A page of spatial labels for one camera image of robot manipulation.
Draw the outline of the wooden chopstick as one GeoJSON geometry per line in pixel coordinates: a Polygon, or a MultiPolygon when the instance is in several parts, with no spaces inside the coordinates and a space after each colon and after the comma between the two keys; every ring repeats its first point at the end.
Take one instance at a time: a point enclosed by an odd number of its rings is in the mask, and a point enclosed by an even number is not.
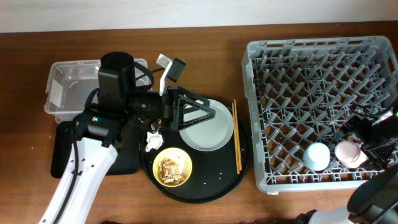
{"type": "Polygon", "coordinates": [[[236,100],[234,100],[234,110],[235,110],[236,121],[237,121],[236,134],[237,134],[237,140],[238,140],[239,167],[240,167],[240,172],[241,172],[243,168],[242,168],[242,160],[241,160],[241,146],[240,146],[240,139],[239,139],[239,123],[238,123],[238,112],[237,112],[236,100]]]}
{"type": "Polygon", "coordinates": [[[236,172],[239,175],[240,167],[239,167],[239,156],[238,156],[238,140],[237,140],[237,134],[236,134],[237,121],[236,121],[236,114],[235,114],[235,110],[234,110],[234,102],[231,103],[231,108],[232,108],[232,115],[233,115],[233,122],[234,122],[234,150],[235,150],[235,156],[236,156],[236,172]]]}

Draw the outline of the blue cup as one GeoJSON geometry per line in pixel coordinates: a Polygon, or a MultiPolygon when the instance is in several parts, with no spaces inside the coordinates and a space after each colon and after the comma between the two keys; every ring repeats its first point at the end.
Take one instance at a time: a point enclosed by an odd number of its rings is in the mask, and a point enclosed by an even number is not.
{"type": "Polygon", "coordinates": [[[303,154],[303,164],[310,170],[321,171],[330,163],[330,150],[320,142],[313,143],[306,148],[303,154]]]}

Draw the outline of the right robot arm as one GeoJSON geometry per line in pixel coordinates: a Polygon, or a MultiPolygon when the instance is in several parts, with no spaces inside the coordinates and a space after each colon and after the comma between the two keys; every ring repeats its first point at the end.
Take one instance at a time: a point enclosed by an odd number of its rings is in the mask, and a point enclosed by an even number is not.
{"type": "Polygon", "coordinates": [[[355,113],[335,137],[353,133],[362,140],[360,147],[368,167],[383,172],[361,184],[347,206],[321,212],[301,213],[294,223],[397,223],[397,164],[390,164],[397,146],[397,105],[376,114],[355,113]]]}

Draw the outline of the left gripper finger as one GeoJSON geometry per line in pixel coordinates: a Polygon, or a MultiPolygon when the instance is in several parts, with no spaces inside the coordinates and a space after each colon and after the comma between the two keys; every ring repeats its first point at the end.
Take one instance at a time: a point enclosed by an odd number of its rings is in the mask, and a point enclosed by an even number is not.
{"type": "Polygon", "coordinates": [[[194,126],[194,125],[197,125],[199,123],[211,120],[211,119],[215,118],[215,114],[216,114],[215,111],[207,111],[207,112],[205,111],[204,115],[197,116],[197,117],[194,117],[194,118],[190,118],[187,121],[184,120],[184,118],[187,115],[190,115],[190,114],[193,114],[193,113],[194,113],[194,111],[184,114],[184,117],[182,118],[182,120],[178,122],[178,130],[179,131],[181,131],[183,129],[187,129],[187,128],[189,128],[191,126],[194,126]]]}
{"type": "Polygon", "coordinates": [[[183,89],[183,95],[185,100],[184,104],[187,105],[184,108],[185,114],[195,111],[204,111],[208,114],[215,114],[215,110],[210,108],[210,101],[207,98],[188,89],[183,89]]]}

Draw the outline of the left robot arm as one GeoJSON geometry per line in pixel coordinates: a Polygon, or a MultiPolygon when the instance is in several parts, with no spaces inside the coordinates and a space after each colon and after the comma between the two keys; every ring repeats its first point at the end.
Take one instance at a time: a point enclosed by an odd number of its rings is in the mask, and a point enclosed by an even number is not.
{"type": "Polygon", "coordinates": [[[101,57],[99,87],[87,97],[84,110],[70,123],[72,148],[58,187],[41,223],[84,223],[97,191],[120,151],[131,150],[140,138],[140,128],[158,121],[180,131],[215,117],[206,98],[177,82],[186,63],[159,55],[163,75],[160,90],[152,84],[137,86],[135,71],[153,80],[153,73],[125,52],[101,57]]]}

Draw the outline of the pink cup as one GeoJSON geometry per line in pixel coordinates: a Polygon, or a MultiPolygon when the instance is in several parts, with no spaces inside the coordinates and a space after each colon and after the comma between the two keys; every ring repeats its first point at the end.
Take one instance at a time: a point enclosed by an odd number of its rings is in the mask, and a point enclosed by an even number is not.
{"type": "Polygon", "coordinates": [[[335,147],[335,156],[343,166],[352,169],[358,168],[368,159],[360,145],[351,141],[338,143],[335,147]]]}

